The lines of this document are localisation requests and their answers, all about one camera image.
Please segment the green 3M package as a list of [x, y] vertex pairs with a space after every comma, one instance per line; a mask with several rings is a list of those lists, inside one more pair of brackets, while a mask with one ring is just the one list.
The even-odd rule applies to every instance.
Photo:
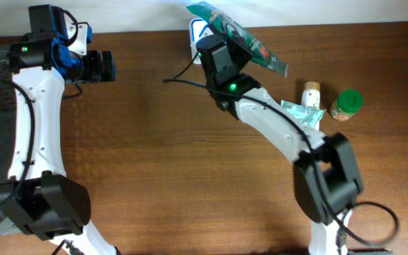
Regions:
[[188, 5], [186, 9], [205, 21], [213, 35], [220, 34], [225, 40], [230, 38], [250, 51], [252, 62], [283, 76], [287, 75], [288, 63], [279, 60], [261, 41], [225, 12], [206, 1]]

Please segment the white cream tube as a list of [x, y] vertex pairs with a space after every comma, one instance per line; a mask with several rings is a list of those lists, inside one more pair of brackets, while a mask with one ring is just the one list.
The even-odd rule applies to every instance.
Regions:
[[311, 108], [312, 122], [310, 125], [315, 130], [319, 130], [319, 122], [323, 115], [323, 111], [320, 109], [320, 98], [320, 84], [315, 81], [306, 82], [302, 93], [301, 105]]

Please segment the light green sachet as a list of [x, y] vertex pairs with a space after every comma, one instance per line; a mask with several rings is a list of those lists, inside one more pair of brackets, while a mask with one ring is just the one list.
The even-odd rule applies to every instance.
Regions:
[[323, 118], [325, 110], [302, 106], [288, 101], [281, 101], [280, 105], [303, 124], [319, 130], [320, 120]]

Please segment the green lid jar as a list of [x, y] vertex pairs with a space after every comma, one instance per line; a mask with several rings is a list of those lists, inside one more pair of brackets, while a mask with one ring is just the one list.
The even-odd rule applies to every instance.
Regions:
[[330, 108], [330, 115], [335, 120], [347, 121], [353, 117], [363, 105], [363, 96], [354, 89], [342, 91]]

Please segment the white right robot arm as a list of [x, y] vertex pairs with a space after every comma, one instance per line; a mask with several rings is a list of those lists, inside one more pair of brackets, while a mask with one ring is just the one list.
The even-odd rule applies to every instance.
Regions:
[[293, 165], [295, 199], [312, 221], [309, 254], [347, 254], [345, 229], [363, 190], [349, 140], [326, 136], [276, 103], [241, 72], [251, 53], [238, 43], [209, 35], [196, 49], [217, 107], [260, 132]]

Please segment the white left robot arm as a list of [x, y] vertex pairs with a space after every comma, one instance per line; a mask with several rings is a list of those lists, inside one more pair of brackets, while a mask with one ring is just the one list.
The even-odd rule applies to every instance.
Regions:
[[31, 6], [28, 14], [31, 31], [8, 53], [16, 138], [0, 210], [23, 234], [68, 254], [118, 255], [91, 221], [87, 189], [67, 177], [60, 147], [65, 86], [114, 81], [112, 53], [87, 50], [91, 26], [63, 8]]

